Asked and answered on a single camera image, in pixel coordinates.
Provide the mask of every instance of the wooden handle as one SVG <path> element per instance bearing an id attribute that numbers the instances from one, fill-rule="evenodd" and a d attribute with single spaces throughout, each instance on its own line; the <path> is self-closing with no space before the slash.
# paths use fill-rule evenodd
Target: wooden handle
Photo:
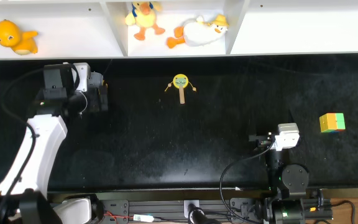
<path id="1" fill-rule="evenodd" d="M 179 87 L 179 100 L 180 104 L 185 104 L 185 91 L 182 86 Z"/>

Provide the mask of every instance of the colorful cube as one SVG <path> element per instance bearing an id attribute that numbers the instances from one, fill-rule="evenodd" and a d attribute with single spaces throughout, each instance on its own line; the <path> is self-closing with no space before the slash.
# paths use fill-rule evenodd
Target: colorful cube
<path id="1" fill-rule="evenodd" d="M 322 133 L 343 131 L 345 128 L 345 118 L 342 113 L 326 113 L 320 117 Z"/>

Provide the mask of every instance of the black table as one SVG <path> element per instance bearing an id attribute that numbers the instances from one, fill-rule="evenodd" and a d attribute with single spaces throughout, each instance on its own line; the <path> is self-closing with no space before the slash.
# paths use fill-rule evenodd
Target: black table
<path id="1" fill-rule="evenodd" d="M 0 96 L 15 77 L 64 60 L 0 61 Z M 275 131 L 289 112 L 301 139 L 292 162 L 310 170 L 310 187 L 358 187 L 358 54 L 69 60 L 88 62 L 109 84 L 109 111 L 70 121 L 49 190 L 216 188 L 232 161 L 255 154 L 248 135 Z M 164 92 L 184 73 L 197 87 Z M 25 115 L 42 76 L 12 91 Z M 319 117 L 344 113 L 346 130 L 324 133 Z M 0 108 L 0 181 L 24 127 Z M 264 158 L 239 164 L 225 186 L 267 188 Z"/>

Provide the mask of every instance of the white label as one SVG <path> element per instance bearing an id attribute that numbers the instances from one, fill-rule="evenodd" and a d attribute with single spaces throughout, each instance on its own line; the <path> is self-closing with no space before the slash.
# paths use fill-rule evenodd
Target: white label
<path id="1" fill-rule="evenodd" d="M 154 217 L 151 215 L 134 215 L 134 221 L 140 221 L 140 222 L 153 222 Z"/>

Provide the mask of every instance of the wooden floor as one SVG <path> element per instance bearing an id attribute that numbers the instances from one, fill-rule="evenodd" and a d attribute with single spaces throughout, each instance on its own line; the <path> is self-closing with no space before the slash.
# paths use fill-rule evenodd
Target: wooden floor
<path id="1" fill-rule="evenodd" d="M 355 218 L 355 224 L 358 224 L 358 198 L 333 198 L 331 199 L 331 203 L 339 203 L 343 200 L 350 200 L 354 203 L 354 206 L 356 208 L 356 218 Z M 352 207 L 348 203 L 345 203 L 341 206 L 334 207 L 334 220 L 327 220 L 331 224 L 351 224 L 351 214 L 352 214 Z"/>

